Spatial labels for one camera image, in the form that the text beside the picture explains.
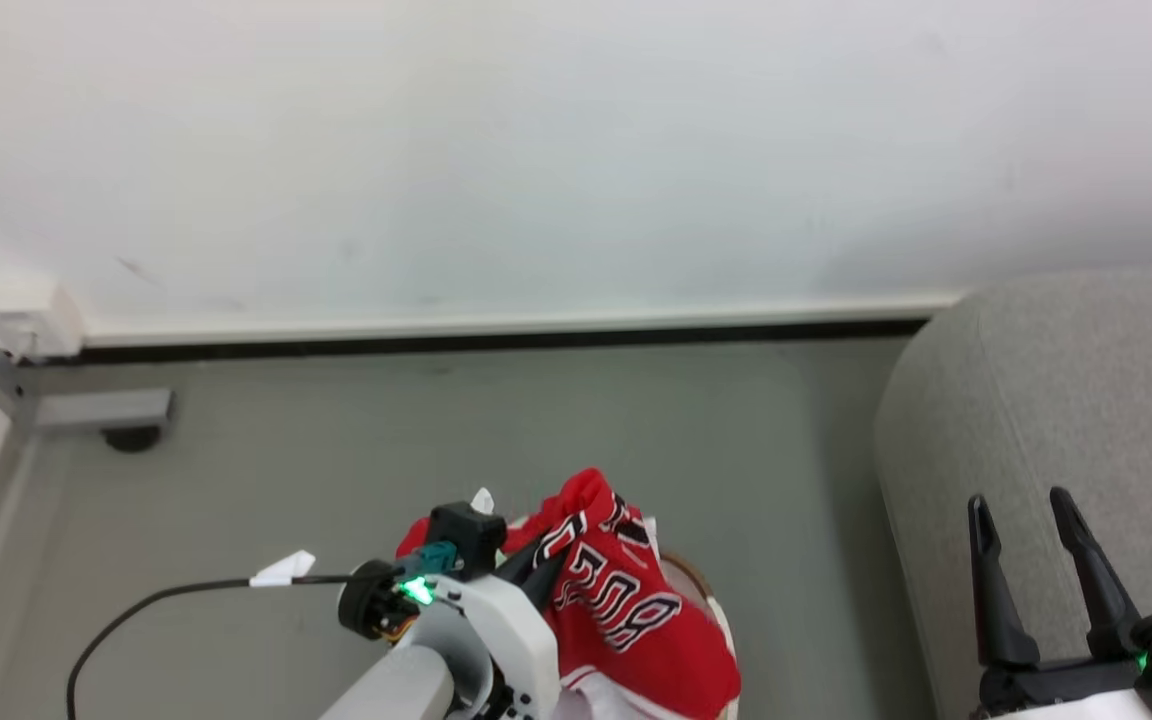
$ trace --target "green light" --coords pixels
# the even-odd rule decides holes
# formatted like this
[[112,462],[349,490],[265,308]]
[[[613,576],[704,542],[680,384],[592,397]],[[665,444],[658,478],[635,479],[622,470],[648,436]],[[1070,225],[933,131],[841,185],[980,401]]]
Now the green light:
[[434,605],[434,593],[425,585],[425,578],[411,578],[402,584],[403,593],[420,605]]

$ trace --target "white electrical box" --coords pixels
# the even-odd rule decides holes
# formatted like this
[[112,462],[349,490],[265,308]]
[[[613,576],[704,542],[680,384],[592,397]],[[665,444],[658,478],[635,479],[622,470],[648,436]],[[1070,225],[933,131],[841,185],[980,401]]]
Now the white electrical box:
[[0,343],[20,357],[68,357],[83,347],[83,319],[55,278],[0,275]]

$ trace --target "gray sofa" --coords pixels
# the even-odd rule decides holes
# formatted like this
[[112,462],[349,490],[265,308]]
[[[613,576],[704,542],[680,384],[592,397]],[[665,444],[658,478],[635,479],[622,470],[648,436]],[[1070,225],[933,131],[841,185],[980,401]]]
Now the gray sofa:
[[1152,270],[1029,278],[938,316],[893,372],[877,461],[942,720],[977,706],[975,492],[1044,660],[1087,654],[1087,613],[1047,502],[1055,484],[1152,614]]

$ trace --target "gray floor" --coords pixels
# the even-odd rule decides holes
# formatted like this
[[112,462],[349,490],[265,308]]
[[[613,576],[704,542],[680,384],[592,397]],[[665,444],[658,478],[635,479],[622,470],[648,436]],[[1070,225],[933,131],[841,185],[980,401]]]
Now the gray floor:
[[[48,441],[63,483],[0,719],[63,717],[83,643],[162,585],[242,577],[297,548],[317,570],[388,555],[417,516],[492,488],[518,514],[597,465],[712,579],[745,719],[932,717],[870,424],[900,341],[244,361],[50,370],[52,391],[179,389],[164,445]],[[177,598],[126,626],[81,720],[301,720],[380,647],[334,589]]]

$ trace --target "black cable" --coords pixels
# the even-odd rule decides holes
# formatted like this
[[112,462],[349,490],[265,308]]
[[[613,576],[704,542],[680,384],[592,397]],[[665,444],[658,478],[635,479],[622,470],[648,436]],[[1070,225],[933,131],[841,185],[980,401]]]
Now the black cable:
[[[370,583],[376,582],[376,579],[393,578],[397,577],[402,573],[397,568],[388,568],[379,573],[363,573],[358,575],[305,575],[303,578],[291,578],[293,585],[343,585],[348,583]],[[154,602],[160,600],[166,600],[166,598],[175,597],[179,594],[189,594],[196,592],[206,591],[223,591],[223,589],[230,588],[251,588],[251,578],[241,579],[212,579],[210,583],[192,583],[188,585],[177,585],[176,588],[166,588],[161,591],[156,592],[142,600],[136,602],[136,605],[128,607],[123,611],[122,615],[119,615],[111,621],[105,629],[101,630],[92,638],[92,642],[88,643],[84,647],[82,655],[78,655],[78,661],[74,662],[73,670],[69,670],[69,683],[65,685],[65,712],[67,712],[69,720],[77,720],[77,712],[74,710],[74,692],[78,689],[78,674],[83,670],[83,665],[88,665],[88,659],[96,652],[97,647],[100,647],[100,643],[105,642],[114,630],[119,629],[119,626],[127,623],[128,620],[132,619],[137,612],[144,611],[147,606],[154,605]],[[283,585],[273,585],[273,588],[282,588]]]

